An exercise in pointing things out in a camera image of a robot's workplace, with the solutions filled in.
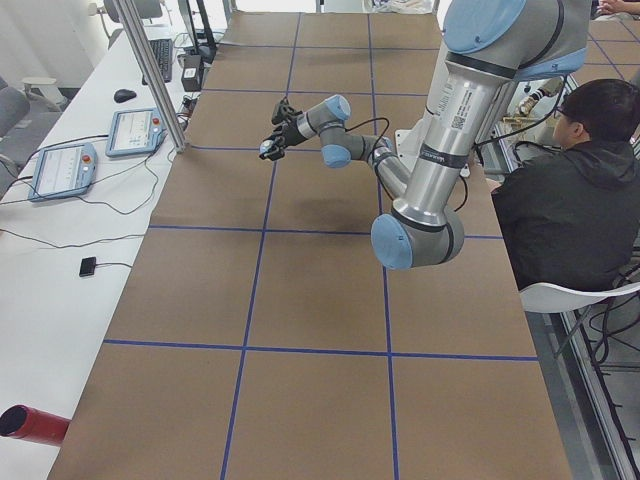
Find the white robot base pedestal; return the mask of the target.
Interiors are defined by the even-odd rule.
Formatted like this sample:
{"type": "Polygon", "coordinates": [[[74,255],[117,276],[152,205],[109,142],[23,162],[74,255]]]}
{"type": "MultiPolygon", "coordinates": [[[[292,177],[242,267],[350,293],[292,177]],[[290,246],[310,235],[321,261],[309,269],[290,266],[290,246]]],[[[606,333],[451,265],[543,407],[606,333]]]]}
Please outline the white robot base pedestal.
{"type": "Polygon", "coordinates": [[[438,61],[431,80],[422,118],[410,130],[397,130],[395,132],[397,154],[409,168],[415,163],[420,152],[420,147],[439,104],[447,79],[448,69],[444,63],[438,61]]]}

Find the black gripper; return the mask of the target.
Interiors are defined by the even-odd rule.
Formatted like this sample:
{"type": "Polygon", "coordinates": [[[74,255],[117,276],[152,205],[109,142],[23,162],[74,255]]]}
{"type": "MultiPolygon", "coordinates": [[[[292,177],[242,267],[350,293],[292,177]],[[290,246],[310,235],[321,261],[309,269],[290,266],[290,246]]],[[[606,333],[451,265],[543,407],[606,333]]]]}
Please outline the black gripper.
{"type": "Polygon", "coordinates": [[[301,133],[295,120],[283,121],[259,145],[259,158],[277,161],[286,154],[286,148],[301,143],[301,133]]]}

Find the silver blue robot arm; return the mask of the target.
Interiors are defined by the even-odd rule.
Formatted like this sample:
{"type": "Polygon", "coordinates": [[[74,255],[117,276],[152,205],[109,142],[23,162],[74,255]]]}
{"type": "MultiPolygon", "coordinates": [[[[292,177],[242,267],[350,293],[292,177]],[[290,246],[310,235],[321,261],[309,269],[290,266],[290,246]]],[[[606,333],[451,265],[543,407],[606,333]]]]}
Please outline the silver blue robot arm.
{"type": "Polygon", "coordinates": [[[407,167],[381,137],[352,135],[348,101],[333,95],[307,111],[287,100],[274,108],[273,133],[259,147],[272,161],[317,137],[324,163],[366,162],[393,198],[376,218],[371,244],[379,262],[404,270],[453,259],[464,228],[448,200],[467,165],[496,92],[509,82],[568,75],[586,58],[588,1],[454,1],[443,22],[425,115],[410,133],[417,150],[407,167]]]}

